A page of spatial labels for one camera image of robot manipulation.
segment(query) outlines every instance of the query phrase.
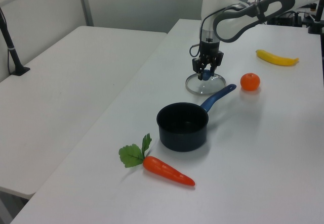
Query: orange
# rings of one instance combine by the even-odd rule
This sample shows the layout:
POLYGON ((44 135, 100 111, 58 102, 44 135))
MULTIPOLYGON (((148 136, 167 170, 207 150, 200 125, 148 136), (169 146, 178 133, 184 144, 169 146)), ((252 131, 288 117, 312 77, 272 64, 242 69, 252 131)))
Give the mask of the orange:
POLYGON ((246 91, 254 91, 260 85, 260 78, 257 74, 247 73, 241 77, 242 89, 246 91))

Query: floor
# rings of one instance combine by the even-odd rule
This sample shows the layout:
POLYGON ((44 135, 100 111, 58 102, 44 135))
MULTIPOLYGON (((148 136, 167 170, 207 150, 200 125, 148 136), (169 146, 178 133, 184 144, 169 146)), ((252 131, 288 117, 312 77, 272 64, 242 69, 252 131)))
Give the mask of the floor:
POLYGON ((27 200, 0 191, 0 224, 9 224, 27 200))

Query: yellow banana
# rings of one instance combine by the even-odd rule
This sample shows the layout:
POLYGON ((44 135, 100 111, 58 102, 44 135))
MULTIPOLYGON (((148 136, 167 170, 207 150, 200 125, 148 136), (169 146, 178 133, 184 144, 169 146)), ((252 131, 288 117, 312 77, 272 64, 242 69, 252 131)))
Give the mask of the yellow banana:
POLYGON ((293 66, 299 61, 299 58, 296 59, 284 58, 284 57, 276 56, 264 50, 257 50, 256 53, 257 56, 262 60, 279 66, 293 66))

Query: clear glass pot lid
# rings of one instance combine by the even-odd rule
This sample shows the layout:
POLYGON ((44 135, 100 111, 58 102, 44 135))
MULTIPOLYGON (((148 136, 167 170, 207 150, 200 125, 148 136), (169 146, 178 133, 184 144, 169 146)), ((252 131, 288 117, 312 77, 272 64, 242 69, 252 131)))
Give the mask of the clear glass pot lid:
POLYGON ((204 75, 204 79, 200 81, 197 74, 189 76, 186 80, 187 90, 196 95, 210 95, 226 86, 226 81, 222 76, 214 74, 208 77, 204 75))

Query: blue pot handle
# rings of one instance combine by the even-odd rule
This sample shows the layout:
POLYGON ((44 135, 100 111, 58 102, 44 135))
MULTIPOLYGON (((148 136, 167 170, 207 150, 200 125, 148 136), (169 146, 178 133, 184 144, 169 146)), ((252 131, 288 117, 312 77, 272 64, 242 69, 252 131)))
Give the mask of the blue pot handle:
POLYGON ((225 95, 229 94, 231 91, 233 91, 236 88, 235 84, 230 84, 226 86, 225 88, 219 90, 217 93, 211 95, 209 98, 207 98, 201 105, 203 109, 205 109, 207 112, 211 109, 213 104, 224 97, 225 95))

